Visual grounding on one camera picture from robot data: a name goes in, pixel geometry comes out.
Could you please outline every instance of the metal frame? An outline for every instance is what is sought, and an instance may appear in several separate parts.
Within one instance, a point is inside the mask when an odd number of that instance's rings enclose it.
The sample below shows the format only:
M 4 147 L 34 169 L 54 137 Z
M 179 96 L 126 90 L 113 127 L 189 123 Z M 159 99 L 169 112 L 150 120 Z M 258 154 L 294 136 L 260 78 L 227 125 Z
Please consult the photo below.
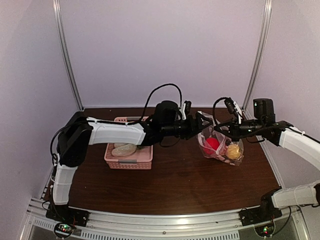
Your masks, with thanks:
M 270 20 L 272 15 L 272 0 L 265 0 L 265 6 L 264 6 L 264 12 L 263 12 L 263 19 L 262 19 L 262 26 L 261 26 L 261 32 L 260 32 L 260 39 L 258 44 L 258 49 L 256 51 L 255 61 L 251 73 L 250 83 L 248 86 L 248 89 L 245 94 L 244 102 L 243 102 L 243 109 L 246 110 L 250 101 L 250 98 L 252 96 L 254 86 L 258 77 L 259 68 L 262 62 L 262 55 L 263 51 L 266 46 L 268 32 L 269 32 L 269 26 L 270 26 Z
M 20 230 L 20 240 L 29 239 L 33 226 L 53 230 L 56 222 L 46 218 L 43 202 L 31 199 Z M 87 240 L 239 240 L 240 230 L 253 227 L 242 226 L 239 211 L 240 209 L 186 215 L 131 215 L 89 210 L 87 227 L 77 226 L 72 236 Z M 282 213 L 283 216 L 278 219 L 288 218 L 289 209 L 283 209 Z M 292 218 L 299 239 L 310 240 L 303 215 L 297 207 L 292 208 Z
M 57 29 L 58 29 L 58 33 L 59 33 L 60 45 L 61 45 L 61 50 L 62 50 L 62 54 L 63 54 L 63 60 L 64 60 L 67 74 L 68 74 L 72 93 L 75 98 L 78 109 L 80 111 L 82 111 L 84 109 L 84 106 L 81 102 L 80 94 L 79 94 L 79 91 L 77 88 L 75 76 L 74 76 L 74 73 L 72 70 L 71 61 L 70 61 L 70 57 L 69 57 L 69 53 L 68 53 L 65 31 L 64 31 L 64 26 L 63 26 L 63 19 L 62 19 L 61 8 L 60 8 L 60 0 L 53 0 L 53 11 L 54 11 L 56 25 L 57 25 Z M 252 92 L 253 92 L 253 89 L 254 89 L 254 86 L 255 86 L 255 83 L 257 80 L 259 68 L 261 65 L 262 58 L 263 58 L 262 57 L 263 51 L 264 51 L 267 37 L 268 37 L 271 15 L 272 15 L 272 0 L 265 0 L 258 49 L 257 49 L 256 56 L 255 56 L 255 61 L 254 61 L 254 65 L 253 65 L 253 69 L 252 69 L 252 73 L 251 73 L 251 77 L 250 77 L 249 86 L 246 91 L 246 95 L 245 95 L 243 106 L 242 106 L 242 108 L 244 110 L 246 110 L 248 107 L 248 104 L 249 104 L 249 101 L 252 96 Z
M 67 48 L 67 42 L 66 42 L 66 37 L 65 37 L 65 31 L 64 31 L 64 25 L 62 22 L 62 15 L 61 15 L 61 10 L 60 10 L 60 0 L 53 0 L 53 11 L 54 11 L 54 17 L 56 21 L 56 26 L 58 29 L 59 33 L 59 39 L 60 39 L 60 45 L 61 45 L 61 51 L 63 55 L 63 61 L 65 64 L 65 69 L 69 78 L 69 82 L 71 85 L 71 90 L 73 93 L 73 96 L 75 98 L 77 108 L 79 111 L 82 111 L 84 109 L 84 106 L 82 105 L 79 91 L 77 88 L 74 72 L 72 70 L 71 62 L 70 62 L 70 57 L 68 53 L 68 48 Z

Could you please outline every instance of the white backdrop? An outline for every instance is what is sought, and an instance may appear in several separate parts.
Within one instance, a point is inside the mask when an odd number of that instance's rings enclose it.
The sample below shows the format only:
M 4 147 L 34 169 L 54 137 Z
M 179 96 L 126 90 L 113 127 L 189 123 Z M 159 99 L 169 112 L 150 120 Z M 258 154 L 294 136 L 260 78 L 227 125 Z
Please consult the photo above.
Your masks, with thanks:
M 141 107 L 176 83 L 193 106 L 243 103 L 264 0 L 61 0 L 67 46 L 85 107 Z M 152 98 L 178 100 L 164 89 Z
M 50 140 L 77 110 L 51 1 L 0 1 L 0 239 L 18 239 L 51 170 Z
M 263 61 L 252 98 L 273 99 L 276 118 L 320 139 L 320 2 L 273 1 Z M 253 115 L 252 101 L 249 104 Z M 320 172 L 296 154 L 267 143 L 284 186 L 320 180 Z M 320 211 L 303 211 L 313 239 L 320 236 Z

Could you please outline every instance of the brown tabletop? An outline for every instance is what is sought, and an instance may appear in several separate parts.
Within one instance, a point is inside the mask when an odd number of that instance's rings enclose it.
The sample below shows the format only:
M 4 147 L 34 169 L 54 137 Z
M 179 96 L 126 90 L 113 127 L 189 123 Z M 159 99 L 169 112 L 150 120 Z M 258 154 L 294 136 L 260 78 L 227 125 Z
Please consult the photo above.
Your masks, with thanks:
M 211 113 L 209 108 L 192 109 Z M 87 116 L 113 120 L 139 116 L 141 108 L 86 109 Z M 153 112 L 148 108 L 147 115 Z M 217 109 L 217 118 L 230 118 Z M 69 204 L 123 214 L 195 214 L 240 209 L 260 204 L 260 197 L 279 185 L 259 144 L 244 144 L 240 166 L 203 157 L 195 137 L 170 148 L 154 145 L 151 170 L 110 169 L 107 144 L 89 146 L 75 173 Z

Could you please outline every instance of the pink plastic basket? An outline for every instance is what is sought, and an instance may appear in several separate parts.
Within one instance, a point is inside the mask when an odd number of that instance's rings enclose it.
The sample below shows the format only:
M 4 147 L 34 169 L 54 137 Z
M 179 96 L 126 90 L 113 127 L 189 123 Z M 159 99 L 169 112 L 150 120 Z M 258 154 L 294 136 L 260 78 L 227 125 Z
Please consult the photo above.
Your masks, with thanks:
M 116 122 L 129 122 L 139 119 L 139 117 L 117 117 Z M 142 149 L 137 149 L 135 153 L 124 156 L 114 157 L 111 152 L 115 148 L 114 143 L 108 143 L 105 150 L 104 160 L 108 163 L 111 169 L 131 169 L 131 170 L 149 170 L 152 166 L 153 146 L 145 146 Z

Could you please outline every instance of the yellow fruit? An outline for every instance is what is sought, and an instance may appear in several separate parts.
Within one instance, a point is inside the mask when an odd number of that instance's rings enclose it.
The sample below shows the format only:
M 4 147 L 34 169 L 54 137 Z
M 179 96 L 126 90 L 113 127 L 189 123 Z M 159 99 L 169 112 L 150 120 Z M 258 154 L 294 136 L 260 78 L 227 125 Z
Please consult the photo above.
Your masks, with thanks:
M 240 147 L 237 144 L 230 144 L 225 152 L 225 155 L 231 160 L 238 159 L 241 156 Z

